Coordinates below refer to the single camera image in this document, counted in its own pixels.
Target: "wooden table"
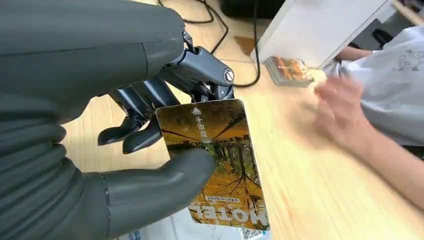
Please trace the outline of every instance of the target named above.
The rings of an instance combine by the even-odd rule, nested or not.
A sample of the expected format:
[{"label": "wooden table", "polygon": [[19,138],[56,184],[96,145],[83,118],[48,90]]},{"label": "wooden table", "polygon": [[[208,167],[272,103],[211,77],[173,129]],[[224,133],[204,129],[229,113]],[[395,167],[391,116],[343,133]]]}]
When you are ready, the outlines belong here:
[{"label": "wooden table", "polygon": [[424,19],[410,8],[404,6],[399,0],[393,0],[393,6],[411,23],[415,25],[424,25]]},{"label": "wooden table", "polygon": [[[196,2],[165,4],[188,19],[207,17]],[[248,22],[230,20],[232,32],[216,56],[232,67],[238,83],[250,82],[256,68],[233,40],[252,34]],[[217,23],[187,25],[196,45],[211,49],[223,33]],[[377,175],[320,136],[312,126],[315,104],[307,88],[277,87],[266,68],[257,85],[237,89],[246,107],[274,240],[422,240],[424,216]],[[176,92],[187,102],[186,95]],[[156,168],[168,153],[163,140],[129,155],[122,144],[97,146],[105,128],[118,126],[123,111],[108,97],[93,98],[77,120],[65,125],[64,144],[83,171]]]}]

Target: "white arrow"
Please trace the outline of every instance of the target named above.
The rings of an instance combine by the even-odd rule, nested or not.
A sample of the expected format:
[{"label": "white arrow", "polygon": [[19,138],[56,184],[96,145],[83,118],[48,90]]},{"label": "white arrow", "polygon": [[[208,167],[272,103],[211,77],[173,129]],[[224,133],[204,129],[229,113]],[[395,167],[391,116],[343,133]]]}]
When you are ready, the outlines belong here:
[{"label": "white arrow", "polygon": [[197,107],[195,107],[193,109],[192,113],[193,113],[193,115],[200,115],[200,114],[202,114],[202,112]]}]

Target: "gray robotic arm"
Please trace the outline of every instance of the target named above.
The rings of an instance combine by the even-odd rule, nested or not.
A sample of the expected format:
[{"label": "gray robotic arm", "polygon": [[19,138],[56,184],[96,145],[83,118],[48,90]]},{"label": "gray robotic arm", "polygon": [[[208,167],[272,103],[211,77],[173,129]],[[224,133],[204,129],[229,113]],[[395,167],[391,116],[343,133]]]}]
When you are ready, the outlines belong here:
[{"label": "gray robotic arm", "polygon": [[150,110],[179,104],[165,81],[198,102],[231,98],[232,76],[190,44],[168,8],[0,1],[0,239],[112,239],[186,207],[215,169],[206,151],[186,151],[155,170],[81,173],[59,144],[60,124],[109,94],[128,121],[99,144],[124,140],[124,152],[125,145],[133,152],[161,137]]}]

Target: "person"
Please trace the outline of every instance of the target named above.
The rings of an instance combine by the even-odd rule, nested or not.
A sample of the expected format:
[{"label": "person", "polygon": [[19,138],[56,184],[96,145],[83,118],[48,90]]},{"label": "person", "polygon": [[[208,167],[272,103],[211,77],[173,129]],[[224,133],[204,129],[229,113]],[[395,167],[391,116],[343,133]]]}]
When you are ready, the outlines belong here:
[{"label": "person", "polygon": [[314,90],[316,126],[424,210],[424,161],[402,147],[424,146],[424,27],[381,51],[348,47],[337,59]]}]

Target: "autumn tree image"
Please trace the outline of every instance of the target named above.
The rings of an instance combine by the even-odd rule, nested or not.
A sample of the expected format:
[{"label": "autumn tree image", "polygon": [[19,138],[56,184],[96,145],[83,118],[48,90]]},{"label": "autumn tree image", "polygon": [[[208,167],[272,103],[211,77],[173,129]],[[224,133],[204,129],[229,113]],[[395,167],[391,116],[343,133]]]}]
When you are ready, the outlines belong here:
[{"label": "autumn tree image", "polygon": [[269,230],[268,214],[243,103],[236,99],[159,108],[171,156],[191,148],[216,162],[209,182],[189,207],[202,224]]}]

